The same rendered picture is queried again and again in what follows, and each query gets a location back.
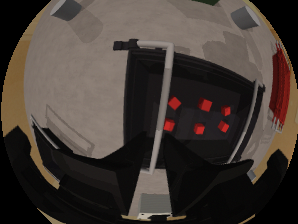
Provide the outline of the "green flat box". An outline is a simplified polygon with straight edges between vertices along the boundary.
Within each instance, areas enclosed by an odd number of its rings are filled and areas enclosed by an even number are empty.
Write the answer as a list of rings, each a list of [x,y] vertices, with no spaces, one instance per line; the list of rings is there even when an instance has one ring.
[[[205,4],[210,4],[210,6],[214,6],[214,4],[220,2],[220,0],[194,0],[194,2],[201,2]]]

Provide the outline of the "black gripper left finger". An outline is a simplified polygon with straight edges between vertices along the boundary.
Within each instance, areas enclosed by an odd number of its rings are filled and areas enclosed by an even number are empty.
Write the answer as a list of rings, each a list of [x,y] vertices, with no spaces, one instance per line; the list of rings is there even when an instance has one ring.
[[[53,151],[53,157],[64,175],[112,193],[121,210],[121,216],[129,216],[134,189],[140,179],[138,173],[144,159],[145,144],[146,131],[141,131],[133,140],[104,159],[74,155],[61,148]]]

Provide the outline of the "small red block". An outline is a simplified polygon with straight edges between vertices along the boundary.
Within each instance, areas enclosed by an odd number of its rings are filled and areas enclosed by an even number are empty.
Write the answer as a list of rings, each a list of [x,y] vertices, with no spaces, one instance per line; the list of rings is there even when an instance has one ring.
[[[176,109],[178,107],[180,107],[180,105],[182,104],[181,101],[178,101],[176,99],[176,97],[174,97],[173,95],[170,96],[170,99],[169,99],[169,103],[170,107],[172,107],[172,109],[174,109],[174,111],[176,111]]]
[[[230,115],[230,107],[227,107],[227,105],[221,105],[221,113],[223,116]]]
[[[169,119],[169,117],[165,117],[164,129],[168,129],[168,131],[172,131],[174,125],[174,121]]]
[[[200,97],[197,107],[202,109],[202,111],[209,112],[210,107],[212,107],[212,101],[201,99]]]

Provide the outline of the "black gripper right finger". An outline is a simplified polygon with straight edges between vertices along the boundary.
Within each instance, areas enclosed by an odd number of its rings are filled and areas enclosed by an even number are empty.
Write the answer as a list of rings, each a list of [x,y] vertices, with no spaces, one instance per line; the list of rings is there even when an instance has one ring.
[[[210,164],[185,144],[165,133],[162,140],[166,180],[168,180],[172,217],[186,216],[185,210],[192,208],[214,185],[247,173],[254,160],[247,159],[233,164]]]

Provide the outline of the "grey cylinder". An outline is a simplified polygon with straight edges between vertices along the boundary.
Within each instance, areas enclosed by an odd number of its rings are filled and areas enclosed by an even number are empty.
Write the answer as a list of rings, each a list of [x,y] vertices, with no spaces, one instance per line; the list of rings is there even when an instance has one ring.
[[[231,12],[230,15],[233,22],[237,24],[241,30],[261,26],[257,16],[255,16],[254,12],[247,6],[243,6],[242,8],[239,8],[239,10]]]
[[[52,8],[51,15],[69,22],[69,20],[72,20],[74,16],[80,12],[81,7],[82,6],[74,2],[74,0],[60,0],[60,2]]]
[[[247,176],[250,177],[251,183],[253,183],[253,180],[255,179],[255,173],[253,172],[253,169],[251,169],[251,171],[249,173],[247,173]]]

